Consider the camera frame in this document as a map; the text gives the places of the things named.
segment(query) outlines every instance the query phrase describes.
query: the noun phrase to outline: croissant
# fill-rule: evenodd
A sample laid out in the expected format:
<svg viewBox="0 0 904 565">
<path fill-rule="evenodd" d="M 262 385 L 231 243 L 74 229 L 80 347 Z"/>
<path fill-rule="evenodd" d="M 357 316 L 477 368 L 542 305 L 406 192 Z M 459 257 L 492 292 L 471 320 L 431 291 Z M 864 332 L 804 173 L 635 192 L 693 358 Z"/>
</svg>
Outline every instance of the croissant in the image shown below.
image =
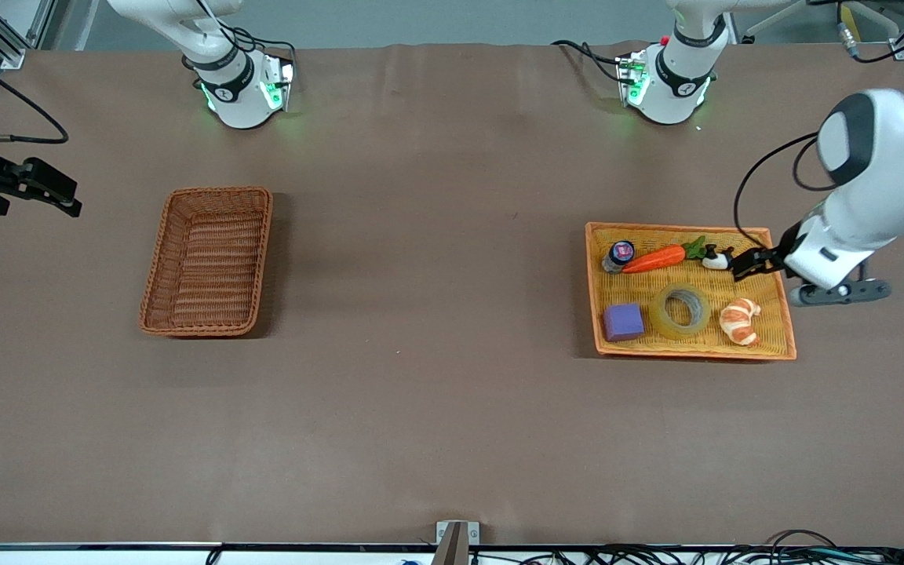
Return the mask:
<svg viewBox="0 0 904 565">
<path fill-rule="evenodd" d="M 736 344 L 758 344 L 760 337 L 753 328 L 753 315 L 763 310 L 749 299 L 734 299 L 720 311 L 720 328 Z"/>
</svg>

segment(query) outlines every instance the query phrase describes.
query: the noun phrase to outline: purple block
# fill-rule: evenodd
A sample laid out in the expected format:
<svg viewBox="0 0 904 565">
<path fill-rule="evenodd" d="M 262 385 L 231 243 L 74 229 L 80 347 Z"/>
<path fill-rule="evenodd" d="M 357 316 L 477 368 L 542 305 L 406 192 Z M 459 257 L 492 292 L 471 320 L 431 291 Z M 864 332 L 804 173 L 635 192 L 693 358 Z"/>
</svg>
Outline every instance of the purple block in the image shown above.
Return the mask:
<svg viewBox="0 0 904 565">
<path fill-rule="evenodd" d="M 606 308 L 606 341 L 622 342 L 643 336 L 643 318 L 637 304 L 616 304 Z"/>
</svg>

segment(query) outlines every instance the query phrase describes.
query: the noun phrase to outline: small cylindrical can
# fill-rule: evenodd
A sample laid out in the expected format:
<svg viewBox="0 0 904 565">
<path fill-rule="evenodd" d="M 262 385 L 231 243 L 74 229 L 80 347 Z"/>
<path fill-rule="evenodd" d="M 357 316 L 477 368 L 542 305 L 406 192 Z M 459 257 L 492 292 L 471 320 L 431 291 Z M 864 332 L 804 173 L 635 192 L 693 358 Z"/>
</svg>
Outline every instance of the small cylindrical can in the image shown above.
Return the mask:
<svg viewBox="0 0 904 565">
<path fill-rule="evenodd" d="M 617 273 L 634 258 L 634 244 L 622 239 L 609 247 L 609 253 L 602 258 L 602 268 L 606 272 Z"/>
</svg>

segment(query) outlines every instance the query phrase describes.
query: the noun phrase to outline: brown wicker basket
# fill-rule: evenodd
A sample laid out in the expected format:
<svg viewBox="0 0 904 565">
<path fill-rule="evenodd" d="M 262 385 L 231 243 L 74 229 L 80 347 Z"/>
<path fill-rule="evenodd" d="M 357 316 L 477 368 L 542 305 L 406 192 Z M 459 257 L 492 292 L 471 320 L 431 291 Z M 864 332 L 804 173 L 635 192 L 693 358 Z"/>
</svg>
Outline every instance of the brown wicker basket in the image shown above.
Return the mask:
<svg viewBox="0 0 904 565">
<path fill-rule="evenodd" d="M 772 246 L 769 230 L 747 228 L 756 239 Z M 588 255 L 588 290 L 592 301 L 592 328 L 595 330 L 596 350 L 604 355 L 635 355 L 649 357 L 695 357 L 707 359 L 792 360 L 797 358 L 793 342 L 793 324 L 783 280 L 779 273 L 755 275 L 735 282 L 730 272 L 710 271 L 699 261 L 682 261 L 671 268 L 639 272 L 635 275 L 609 275 L 602 269 L 602 258 L 614 241 L 629 240 L 637 254 L 650 253 L 672 243 L 693 241 L 705 235 L 707 243 L 717 244 L 718 250 L 734 246 L 743 251 L 754 244 L 744 239 L 735 228 L 692 228 L 681 225 L 650 225 L 638 223 L 592 222 L 585 226 L 585 247 Z M 702 290 L 710 300 L 710 323 L 699 334 L 684 341 L 672 341 L 651 329 L 647 305 L 670 283 L 689 283 Z M 717 322 L 725 305 L 736 297 L 757 302 L 763 311 L 753 319 L 760 344 L 742 347 L 732 343 Z M 646 333 L 638 339 L 607 342 L 602 315 L 609 305 L 639 304 Z M 685 305 L 670 308 L 673 318 L 681 323 L 689 319 Z"/>
<path fill-rule="evenodd" d="M 253 329 L 270 235 L 261 187 L 185 188 L 166 198 L 139 311 L 151 336 L 241 336 Z"/>
</svg>

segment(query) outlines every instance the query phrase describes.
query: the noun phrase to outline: tabletop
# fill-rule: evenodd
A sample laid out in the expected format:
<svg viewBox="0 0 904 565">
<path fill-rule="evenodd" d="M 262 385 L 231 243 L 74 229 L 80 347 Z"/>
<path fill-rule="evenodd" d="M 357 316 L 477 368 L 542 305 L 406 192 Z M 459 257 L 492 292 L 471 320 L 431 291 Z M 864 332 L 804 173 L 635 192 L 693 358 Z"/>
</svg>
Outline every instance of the tabletop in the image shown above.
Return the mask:
<svg viewBox="0 0 904 565">
<path fill-rule="evenodd" d="M 291 112 L 233 131 L 179 59 L 4 74 L 71 143 L 0 152 L 85 207 L 0 218 L 0 541 L 416 542 L 462 518 L 490 543 L 904 545 L 904 239 L 871 264 L 890 299 L 794 310 L 799 358 L 758 365 L 599 357 L 582 239 L 731 225 L 756 159 L 904 64 L 732 46 L 658 126 L 556 47 L 301 51 Z M 51 129 L 0 90 L 0 132 Z M 817 202 L 792 157 L 747 225 Z M 255 331 L 142 334 L 165 197 L 245 185 L 275 196 Z"/>
</svg>

